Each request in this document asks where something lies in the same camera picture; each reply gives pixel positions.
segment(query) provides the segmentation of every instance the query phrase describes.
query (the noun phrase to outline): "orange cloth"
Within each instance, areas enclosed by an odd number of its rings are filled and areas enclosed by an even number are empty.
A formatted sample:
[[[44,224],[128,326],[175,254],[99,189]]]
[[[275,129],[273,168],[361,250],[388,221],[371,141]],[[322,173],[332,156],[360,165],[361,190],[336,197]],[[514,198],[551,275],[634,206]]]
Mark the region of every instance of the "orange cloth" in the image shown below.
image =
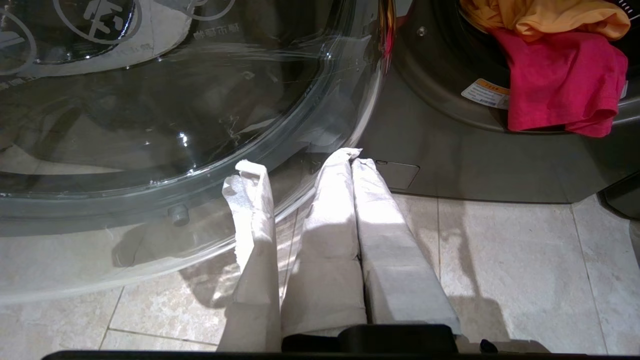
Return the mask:
[[[528,42],[571,30],[617,40],[631,26],[621,8],[604,0],[460,0],[460,6],[475,26],[507,28]]]

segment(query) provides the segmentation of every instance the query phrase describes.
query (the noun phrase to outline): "tile floor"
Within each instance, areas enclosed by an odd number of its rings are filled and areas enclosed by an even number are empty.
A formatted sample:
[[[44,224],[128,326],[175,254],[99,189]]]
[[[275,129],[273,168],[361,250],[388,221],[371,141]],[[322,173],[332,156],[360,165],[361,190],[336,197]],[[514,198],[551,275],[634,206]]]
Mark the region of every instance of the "tile floor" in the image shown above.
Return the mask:
[[[595,197],[571,206],[395,198],[460,316],[461,350],[487,338],[501,350],[640,354],[630,224]],[[277,227],[281,293],[307,209]],[[215,350],[238,272],[229,252],[124,288],[0,307],[0,359]]]

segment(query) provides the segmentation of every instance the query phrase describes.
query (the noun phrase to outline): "washing machine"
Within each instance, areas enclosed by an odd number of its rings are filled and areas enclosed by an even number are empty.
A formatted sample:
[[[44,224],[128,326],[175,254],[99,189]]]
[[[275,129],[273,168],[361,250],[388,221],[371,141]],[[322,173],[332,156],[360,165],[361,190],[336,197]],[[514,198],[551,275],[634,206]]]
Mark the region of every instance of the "washing machine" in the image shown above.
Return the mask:
[[[509,88],[498,43],[463,18],[457,1],[414,1],[359,142],[362,156],[376,160],[395,192],[456,199],[571,203],[628,181],[640,171],[639,39],[632,28],[612,43],[629,68],[610,135],[587,138],[561,128],[513,133],[505,106],[463,96],[478,82]]]
[[[276,219],[355,146],[391,0],[0,0],[0,303],[121,286],[230,249],[247,159]]]

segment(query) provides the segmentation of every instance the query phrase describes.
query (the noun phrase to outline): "red cloth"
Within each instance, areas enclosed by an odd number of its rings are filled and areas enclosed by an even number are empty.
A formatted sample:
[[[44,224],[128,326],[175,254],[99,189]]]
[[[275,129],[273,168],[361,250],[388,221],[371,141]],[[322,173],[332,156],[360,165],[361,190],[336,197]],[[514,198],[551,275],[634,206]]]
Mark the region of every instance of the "red cloth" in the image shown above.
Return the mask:
[[[597,138],[611,132],[627,57],[604,36],[575,31],[527,43],[504,29],[492,35],[511,69],[509,130],[564,124],[567,131]]]

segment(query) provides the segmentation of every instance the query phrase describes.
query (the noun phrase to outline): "washing machine door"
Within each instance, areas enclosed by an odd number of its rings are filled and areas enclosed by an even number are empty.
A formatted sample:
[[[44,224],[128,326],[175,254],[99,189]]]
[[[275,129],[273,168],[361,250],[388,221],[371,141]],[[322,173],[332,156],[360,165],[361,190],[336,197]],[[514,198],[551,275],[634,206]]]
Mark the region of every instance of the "washing machine door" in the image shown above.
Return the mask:
[[[0,0],[0,302],[119,286],[233,246],[225,177],[278,219],[362,133],[389,0]]]

